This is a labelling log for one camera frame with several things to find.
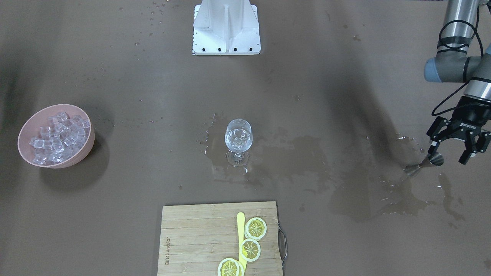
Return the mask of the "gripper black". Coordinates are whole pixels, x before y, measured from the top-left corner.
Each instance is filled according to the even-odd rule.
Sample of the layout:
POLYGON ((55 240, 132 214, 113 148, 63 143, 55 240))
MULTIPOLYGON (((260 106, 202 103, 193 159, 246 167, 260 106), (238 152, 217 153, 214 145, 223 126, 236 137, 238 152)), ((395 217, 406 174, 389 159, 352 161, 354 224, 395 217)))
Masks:
POLYGON ((459 158, 460 164, 467 164, 469 159, 484 150, 490 143, 490 131, 483 129, 490 120, 490 102, 462 96, 455 108, 451 109, 452 117, 436 117, 427 131, 430 137, 428 155, 436 155, 437 149, 444 140, 454 138, 464 141, 465 150, 459 158))

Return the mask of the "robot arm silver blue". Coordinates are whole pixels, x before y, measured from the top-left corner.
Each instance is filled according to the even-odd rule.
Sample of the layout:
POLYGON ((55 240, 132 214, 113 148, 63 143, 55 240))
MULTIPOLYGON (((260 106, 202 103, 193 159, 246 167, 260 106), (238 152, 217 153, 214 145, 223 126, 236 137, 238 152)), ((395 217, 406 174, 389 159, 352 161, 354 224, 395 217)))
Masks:
POLYGON ((465 145, 460 164, 486 152, 490 144, 490 132, 483 129, 491 117, 491 56, 490 47, 484 48, 478 34, 482 6, 490 8, 490 1, 448 2, 436 55, 425 64, 426 81, 460 83, 456 92, 463 91, 455 107, 438 112, 438 104, 432 110, 435 120, 427 131, 431 143, 428 159, 435 157, 440 143, 448 139, 465 145))

